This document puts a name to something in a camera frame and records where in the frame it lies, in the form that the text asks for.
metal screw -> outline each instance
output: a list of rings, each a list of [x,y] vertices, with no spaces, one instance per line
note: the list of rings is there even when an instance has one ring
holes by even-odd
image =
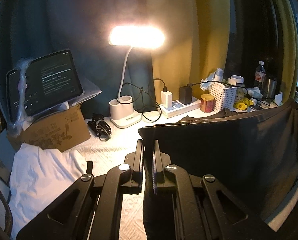
[[[119,165],[119,170],[121,170],[121,171],[127,171],[127,170],[129,170],[129,168],[130,168],[130,165],[127,163],[123,163],[123,164]]]
[[[80,177],[82,181],[86,182],[91,180],[92,176],[90,174],[83,174],[83,176]]]
[[[166,166],[167,170],[170,170],[170,171],[174,171],[177,169],[177,166],[175,166],[174,164],[169,164]]]
[[[214,182],[215,181],[215,177],[213,175],[211,175],[211,174],[204,175],[204,179],[207,182]]]

yellow plastic wrapper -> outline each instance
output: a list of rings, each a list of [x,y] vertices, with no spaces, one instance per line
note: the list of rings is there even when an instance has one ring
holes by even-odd
[[[239,110],[247,110],[247,108],[252,105],[253,105],[253,102],[251,100],[247,98],[243,98],[241,101],[235,103],[233,107]]]

cardboard box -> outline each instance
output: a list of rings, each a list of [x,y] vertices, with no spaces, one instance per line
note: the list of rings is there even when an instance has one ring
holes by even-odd
[[[43,150],[56,148],[63,152],[88,140],[90,133],[77,105],[34,122],[17,138],[7,137],[15,150],[25,142]]]

lamp head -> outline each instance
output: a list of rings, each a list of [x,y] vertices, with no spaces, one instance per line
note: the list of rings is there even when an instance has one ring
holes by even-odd
[[[156,49],[163,42],[163,33],[159,29],[150,26],[116,26],[109,35],[110,45]]]

white power strip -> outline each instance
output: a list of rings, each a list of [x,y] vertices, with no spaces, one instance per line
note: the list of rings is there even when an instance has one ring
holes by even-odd
[[[162,113],[166,118],[174,117],[179,114],[184,114],[186,112],[192,111],[200,107],[200,100],[192,97],[190,104],[184,105],[179,100],[172,101],[172,106],[170,108],[165,108],[163,105],[161,107]]]

